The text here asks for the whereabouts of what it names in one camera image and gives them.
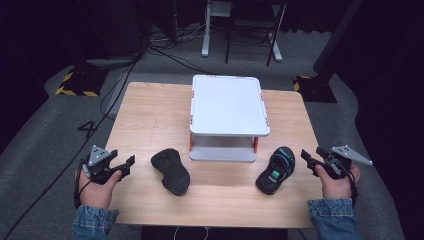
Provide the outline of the black yellow striped stand base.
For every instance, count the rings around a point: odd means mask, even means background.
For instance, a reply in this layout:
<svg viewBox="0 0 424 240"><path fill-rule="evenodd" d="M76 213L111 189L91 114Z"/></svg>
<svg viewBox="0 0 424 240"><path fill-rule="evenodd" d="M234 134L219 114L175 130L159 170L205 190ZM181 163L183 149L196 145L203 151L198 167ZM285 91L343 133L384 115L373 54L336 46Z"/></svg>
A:
<svg viewBox="0 0 424 240"><path fill-rule="evenodd" d="M337 102L329 83L321 81L317 77L296 76L293 78L293 87L305 102Z"/></svg>
<svg viewBox="0 0 424 240"><path fill-rule="evenodd" d="M98 97L109 74L108 70L90 67L72 68L56 90L56 95Z"/></svg>

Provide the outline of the black slanted pole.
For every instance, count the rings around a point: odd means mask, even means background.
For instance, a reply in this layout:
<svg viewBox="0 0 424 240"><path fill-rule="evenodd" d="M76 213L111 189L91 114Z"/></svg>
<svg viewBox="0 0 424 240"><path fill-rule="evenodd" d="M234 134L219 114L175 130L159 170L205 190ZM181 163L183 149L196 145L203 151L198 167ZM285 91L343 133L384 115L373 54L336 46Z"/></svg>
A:
<svg viewBox="0 0 424 240"><path fill-rule="evenodd" d="M313 69L317 73L317 77L322 81L329 81L334 74L338 62L336 59L337 47L341 43L344 33L354 19L354 16L363 1L364 0L353 0L335 31L332 33L329 41L315 61Z"/></svg>

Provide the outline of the person's right hand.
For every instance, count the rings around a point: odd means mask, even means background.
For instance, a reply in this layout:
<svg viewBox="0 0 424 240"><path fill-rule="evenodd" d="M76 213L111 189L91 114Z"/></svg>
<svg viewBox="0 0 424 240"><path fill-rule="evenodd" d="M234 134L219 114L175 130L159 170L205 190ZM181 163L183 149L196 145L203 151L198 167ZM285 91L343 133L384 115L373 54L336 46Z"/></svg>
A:
<svg viewBox="0 0 424 240"><path fill-rule="evenodd" d="M334 180L321 165L316 165L315 170L322 183L322 195L327 199L351 198L352 190L348 177Z"/></svg>

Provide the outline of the person's left hand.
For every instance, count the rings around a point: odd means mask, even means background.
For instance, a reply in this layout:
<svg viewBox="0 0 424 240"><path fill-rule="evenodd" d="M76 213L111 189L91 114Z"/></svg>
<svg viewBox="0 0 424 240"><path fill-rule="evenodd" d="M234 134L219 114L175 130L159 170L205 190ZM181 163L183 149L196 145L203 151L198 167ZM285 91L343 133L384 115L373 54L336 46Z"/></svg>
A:
<svg viewBox="0 0 424 240"><path fill-rule="evenodd" d="M120 170L113 173L108 181L103 184L91 182L85 173L79 178L78 193L81 204L84 206L108 209L112 201L115 186L121 180Z"/></svg>

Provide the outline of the white shoe rack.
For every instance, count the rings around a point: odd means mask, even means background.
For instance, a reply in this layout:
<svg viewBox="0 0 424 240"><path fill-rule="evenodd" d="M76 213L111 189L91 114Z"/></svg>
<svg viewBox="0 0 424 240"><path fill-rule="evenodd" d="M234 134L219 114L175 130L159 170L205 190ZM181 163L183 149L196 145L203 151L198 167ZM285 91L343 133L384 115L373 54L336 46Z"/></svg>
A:
<svg viewBox="0 0 424 240"><path fill-rule="evenodd" d="M270 133L254 77L196 75L192 80L189 156L197 161L253 162Z"/></svg>

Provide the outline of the black folding chair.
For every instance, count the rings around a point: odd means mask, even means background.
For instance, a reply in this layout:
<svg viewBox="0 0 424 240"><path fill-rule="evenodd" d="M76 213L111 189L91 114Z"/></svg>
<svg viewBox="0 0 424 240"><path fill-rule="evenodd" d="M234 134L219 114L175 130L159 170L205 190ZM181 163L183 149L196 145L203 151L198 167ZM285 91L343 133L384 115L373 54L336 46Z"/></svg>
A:
<svg viewBox="0 0 424 240"><path fill-rule="evenodd" d="M232 46L248 46L248 43L233 42L233 34L249 32L265 34L262 44L268 42L269 53L266 65L269 65L274 54L287 2L288 0L231 0L225 37L225 63L229 61Z"/></svg>

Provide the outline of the black shoe with green label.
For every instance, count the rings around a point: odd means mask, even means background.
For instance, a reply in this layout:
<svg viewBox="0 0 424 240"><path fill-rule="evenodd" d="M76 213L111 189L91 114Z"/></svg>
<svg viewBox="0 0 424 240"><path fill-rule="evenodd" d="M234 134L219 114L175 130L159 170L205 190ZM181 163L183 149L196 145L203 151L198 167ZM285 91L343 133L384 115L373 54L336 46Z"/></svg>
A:
<svg viewBox="0 0 424 240"><path fill-rule="evenodd" d="M269 159L268 166L256 179L256 187L266 195L273 195L282 182L292 175L295 169L295 156L286 146L279 147Z"/></svg>

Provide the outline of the white metal stand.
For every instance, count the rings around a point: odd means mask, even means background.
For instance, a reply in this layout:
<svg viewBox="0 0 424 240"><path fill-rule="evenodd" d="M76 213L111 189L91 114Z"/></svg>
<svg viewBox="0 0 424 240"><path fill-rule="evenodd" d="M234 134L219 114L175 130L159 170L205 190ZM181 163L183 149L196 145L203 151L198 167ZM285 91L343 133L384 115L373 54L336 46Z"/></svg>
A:
<svg viewBox="0 0 424 240"><path fill-rule="evenodd" d="M227 0L207 0L205 7L205 24L204 24L204 34L203 34L203 45L201 50L201 56L207 58L209 56L209 47L210 47L210 39L211 39L211 22L215 17L230 17L230 10L232 4ZM277 32L270 32L266 35L266 40L269 42L271 46L272 54L276 62L281 62L283 57L280 52L277 43L272 43L272 39L274 36L277 36Z"/></svg>

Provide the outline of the grey flat floor plate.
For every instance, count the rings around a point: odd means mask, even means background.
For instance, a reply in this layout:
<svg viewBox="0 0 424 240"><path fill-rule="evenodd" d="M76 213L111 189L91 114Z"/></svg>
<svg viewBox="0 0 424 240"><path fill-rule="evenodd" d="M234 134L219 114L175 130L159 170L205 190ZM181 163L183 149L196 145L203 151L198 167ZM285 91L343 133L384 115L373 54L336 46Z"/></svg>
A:
<svg viewBox="0 0 424 240"><path fill-rule="evenodd" d="M133 60L128 59L89 59L87 61L88 64L97 67L97 68L108 68L108 69L115 69L115 68L122 68L126 67L128 65L131 65L133 63Z"/></svg>

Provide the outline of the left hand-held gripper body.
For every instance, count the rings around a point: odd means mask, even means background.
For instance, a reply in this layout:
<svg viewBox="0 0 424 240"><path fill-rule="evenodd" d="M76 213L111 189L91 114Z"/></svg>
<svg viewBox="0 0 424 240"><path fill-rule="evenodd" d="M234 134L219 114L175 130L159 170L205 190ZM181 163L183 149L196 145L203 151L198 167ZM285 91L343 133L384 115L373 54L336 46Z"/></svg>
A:
<svg viewBox="0 0 424 240"><path fill-rule="evenodd" d="M82 169L92 182L103 185L118 171L117 167L110 167L110 162L117 156L117 150L108 151L94 145L88 158L83 161Z"/></svg>

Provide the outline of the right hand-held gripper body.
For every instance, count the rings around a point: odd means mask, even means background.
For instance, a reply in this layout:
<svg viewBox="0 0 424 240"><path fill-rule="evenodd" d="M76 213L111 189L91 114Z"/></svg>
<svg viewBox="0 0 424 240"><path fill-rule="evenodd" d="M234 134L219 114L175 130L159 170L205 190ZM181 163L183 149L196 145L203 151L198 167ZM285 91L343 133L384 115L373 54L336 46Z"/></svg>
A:
<svg viewBox="0 0 424 240"><path fill-rule="evenodd" d="M369 166L373 165L371 160L362 156L348 145L331 147L329 150L324 149L323 153L324 162L330 167L329 175L333 179L344 178L350 170L352 162L358 162Z"/></svg>

